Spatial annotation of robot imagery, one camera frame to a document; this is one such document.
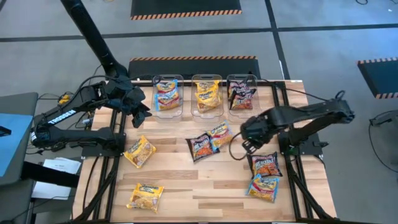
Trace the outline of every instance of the wooden tabletop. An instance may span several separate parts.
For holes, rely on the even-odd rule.
[[[304,91],[301,81],[286,81],[287,88]],[[147,98],[144,103],[151,104],[152,87],[142,87]],[[261,109],[274,106],[271,88],[257,88]],[[288,91],[291,106],[308,104],[305,95]],[[283,177],[280,178],[279,190],[275,203],[245,195],[252,174],[247,159],[234,161],[228,153],[228,146],[220,149],[220,153],[193,164],[185,138],[195,138],[206,130],[214,128],[216,123],[197,123],[190,111],[191,89],[184,87],[183,117],[178,123],[158,123],[154,117],[146,118],[145,122],[134,129],[131,117],[127,117],[124,132],[127,134],[125,149],[131,147],[141,135],[144,135],[156,148],[156,153],[142,166],[135,168],[126,158],[119,163],[116,190],[114,193],[111,222],[270,222],[294,221],[294,211],[290,195],[289,183],[283,156],[279,154],[277,138],[264,145],[256,154],[278,152],[278,161]],[[111,110],[97,110],[93,129],[109,126]],[[228,119],[228,108],[224,100],[223,119]],[[239,131],[239,122],[229,122],[234,133]],[[244,155],[241,137],[234,140],[232,152],[236,157]],[[83,195],[88,175],[94,158],[84,161],[80,181],[73,204],[73,214],[82,211]],[[317,202],[331,216],[335,216],[328,180],[323,164],[313,156],[302,156],[303,169],[309,191]],[[90,180],[86,205],[93,198],[98,188],[102,158],[95,166]],[[164,186],[157,214],[150,210],[128,209],[126,204],[137,183]],[[302,195],[297,188],[301,214],[305,217]],[[99,217],[104,217],[108,192],[101,202]]]

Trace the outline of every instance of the concrete floor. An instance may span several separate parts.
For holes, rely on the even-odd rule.
[[[243,14],[153,21],[130,21],[131,0],[83,0],[103,34],[176,30],[268,28],[263,0],[241,0]],[[390,0],[271,0],[278,27],[346,26],[398,23],[398,5]],[[79,35],[59,1],[8,0],[0,12],[0,38]],[[330,145],[324,149],[326,172],[338,216],[342,220],[396,223],[397,175],[376,159],[368,139],[368,119],[397,108],[397,99],[375,100],[358,68],[357,60],[396,57],[398,29],[280,32],[291,79],[303,80],[306,90],[324,98],[346,90],[345,98],[356,112],[349,125],[320,132]],[[282,79],[271,32],[252,34],[188,35],[106,39],[123,65],[131,57],[180,55],[257,55],[263,78]],[[84,40],[0,43],[0,95],[28,91],[62,94],[75,91],[99,65]],[[39,101],[36,112],[54,102]],[[376,150],[384,161],[397,157],[396,127],[374,128]],[[76,157],[79,149],[44,156],[27,156],[39,162],[56,156]],[[38,215],[37,223],[67,220],[70,210]]]

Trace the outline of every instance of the white paper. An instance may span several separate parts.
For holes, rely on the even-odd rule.
[[[73,161],[66,158],[57,157],[55,159],[46,159],[43,166],[51,169],[76,174],[79,170],[81,162]],[[68,200],[70,187],[58,186],[55,184],[48,184],[37,182],[33,189],[33,198],[54,198],[55,200]]]

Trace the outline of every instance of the plastic container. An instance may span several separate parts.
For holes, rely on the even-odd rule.
[[[177,91],[178,91],[178,100],[180,106],[169,109],[156,111],[156,100],[155,96],[158,94],[158,89],[156,85],[153,87],[152,94],[152,108],[150,112],[155,117],[155,120],[160,123],[168,123],[168,122],[179,122],[182,119],[182,109],[183,109],[183,97],[184,97],[184,80],[181,75],[159,75],[159,78],[156,78],[156,82],[160,80],[159,83],[168,83],[173,80],[177,80]]]
[[[197,84],[200,82],[214,82],[218,83],[218,95],[220,96],[221,103],[216,108],[210,109],[205,112],[200,112],[198,110],[198,100],[195,96],[197,93]],[[224,114],[224,104],[223,104],[223,78],[221,75],[194,75],[192,77],[192,87],[191,87],[191,114],[193,115],[193,120],[196,122],[219,122],[222,120],[222,115]]]
[[[246,82],[246,85],[249,89],[256,89],[256,92],[253,94],[253,98],[251,99],[252,109],[242,109],[242,110],[231,110],[231,101],[228,100],[228,119],[230,121],[246,121],[248,118],[252,116],[257,116],[261,113],[260,101],[259,101],[259,94],[257,91],[257,77],[254,75],[228,75],[226,77],[226,85],[227,85],[227,96],[229,99],[229,84],[231,81],[236,82]]]

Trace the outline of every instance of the snack bag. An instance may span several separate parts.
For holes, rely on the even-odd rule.
[[[221,98],[218,94],[218,86],[214,86],[207,91],[195,93],[195,95],[198,100],[198,111],[201,113],[216,108],[221,104]]]
[[[229,143],[233,137],[232,130],[229,127],[227,120],[224,120],[212,130],[207,131],[207,134],[211,137],[211,145],[213,146],[213,150]]]
[[[150,209],[157,213],[157,206],[163,189],[164,187],[137,184],[136,189],[131,194],[130,203],[126,206],[127,208]]]
[[[262,178],[261,175],[258,174],[251,181],[246,195],[258,197],[274,203],[278,193],[278,185],[278,178]]]
[[[212,89],[212,88],[216,88],[218,90],[218,83],[219,82],[220,82],[219,80],[215,80],[213,82],[196,82],[198,93],[207,91],[207,90]]]
[[[220,152],[218,148],[215,149],[211,146],[210,136],[206,133],[197,138],[186,140],[188,142],[193,162]]]
[[[178,80],[173,80],[168,83],[158,83],[158,84],[156,84],[157,92],[158,93],[168,93],[170,91],[173,91],[176,88],[178,88],[177,83],[178,83]]]
[[[230,81],[229,83],[229,88],[228,88],[228,100],[232,100],[232,92],[236,91],[236,93],[241,93],[244,91],[249,90],[249,87],[246,85],[246,83],[244,81]]]
[[[145,161],[155,153],[156,148],[144,137],[141,138],[129,150],[124,152],[124,157],[137,168],[141,168]]]
[[[278,166],[278,154],[274,152],[266,156],[255,156],[248,154],[249,166],[253,176],[260,174],[261,177],[276,175],[282,177]]]
[[[253,109],[251,99],[254,96],[256,89],[246,90],[238,93],[236,90],[232,93],[232,102],[229,107],[230,110]]]
[[[177,89],[168,93],[158,93],[154,96],[156,111],[169,110],[180,106],[180,97]]]

